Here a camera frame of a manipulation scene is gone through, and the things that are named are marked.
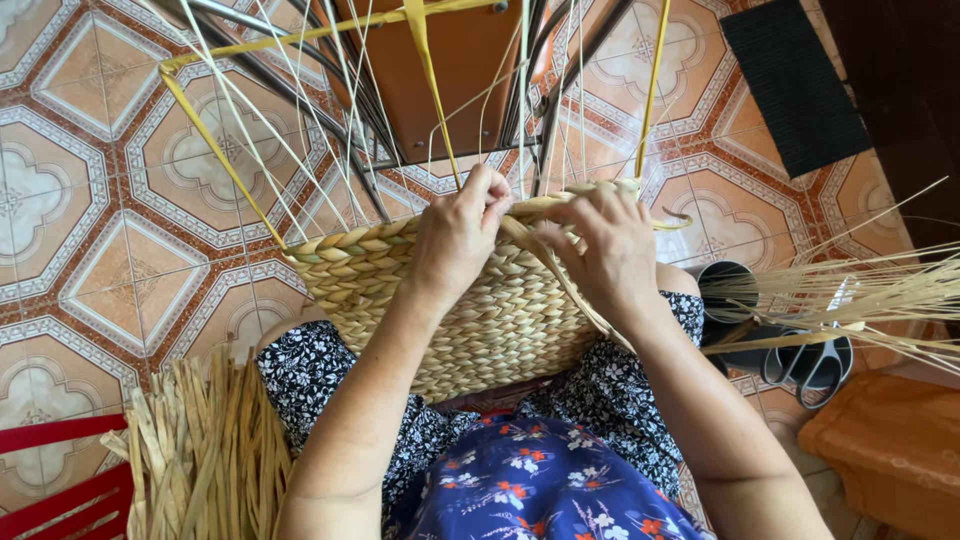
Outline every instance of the hand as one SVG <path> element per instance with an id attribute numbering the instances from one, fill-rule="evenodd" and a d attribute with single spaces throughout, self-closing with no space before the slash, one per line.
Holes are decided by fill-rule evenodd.
<path id="1" fill-rule="evenodd" d="M 620 331 L 638 321 L 655 321 L 667 304 L 657 289 L 657 241 L 643 202 L 610 184 L 556 205 L 551 221 L 573 224 L 587 243 L 581 255 L 556 226 L 541 224 L 537 236 L 564 262 L 570 278 L 594 309 Z"/>
<path id="2" fill-rule="evenodd" d="M 410 283 L 446 313 L 483 269 L 513 193 L 485 164 L 470 170 L 459 193 L 438 197 L 423 211 Z"/>

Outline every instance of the person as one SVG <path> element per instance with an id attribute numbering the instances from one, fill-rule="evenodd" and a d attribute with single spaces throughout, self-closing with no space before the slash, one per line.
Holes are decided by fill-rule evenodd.
<path id="1" fill-rule="evenodd" d="M 257 366 L 302 448 L 278 537 L 713 538 L 674 503 L 685 460 L 719 537 L 830 538 L 777 439 L 700 354 L 696 282 L 656 262 L 649 209 L 610 184 L 548 209 L 537 236 L 636 355 L 602 339 L 503 418 L 408 394 L 511 202 L 481 164 L 423 212 L 413 272 L 359 359 L 317 312 L 264 336 Z"/>

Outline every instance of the woman's left hand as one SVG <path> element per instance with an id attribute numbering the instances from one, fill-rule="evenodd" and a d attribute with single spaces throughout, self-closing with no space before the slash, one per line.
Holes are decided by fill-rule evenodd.
<path id="1" fill-rule="evenodd" d="M 459 193 L 434 200 L 417 233 L 411 286 L 449 311 L 483 269 L 513 193 L 503 175 L 483 163 L 470 170 Z"/>

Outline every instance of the red plastic chair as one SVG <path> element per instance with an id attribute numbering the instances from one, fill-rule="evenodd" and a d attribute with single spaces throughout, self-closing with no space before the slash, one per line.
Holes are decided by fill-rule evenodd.
<path id="1" fill-rule="evenodd" d="M 48 424 L 36 424 L 23 428 L 0 431 L 0 454 L 33 448 L 123 430 L 127 421 L 123 414 L 93 416 L 76 420 L 63 420 Z M 48 497 L 39 503 L 0 516 L 0 538 L 14 538 L 50 520 L 58 518 L 81 504 L 99 500 L 48 528 L 40 530 L 28 539 L 60 539 L 67 536 L 76 540 L 110 540 L 120 536 L 127 538 L 127 516 L 133 498 L 133 478 L 130 463 L 106 470 L 77 485 Z M 103 518 L 116 512 L 99 527 L 91 527 Z"/>

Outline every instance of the black doormat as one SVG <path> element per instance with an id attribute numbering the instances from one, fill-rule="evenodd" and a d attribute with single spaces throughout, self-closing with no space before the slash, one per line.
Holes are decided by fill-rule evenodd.
<path id="1" fill-rule="evenodd" d="M 799 0 L 720 19 L 790 178 L 872 145 Z"/>

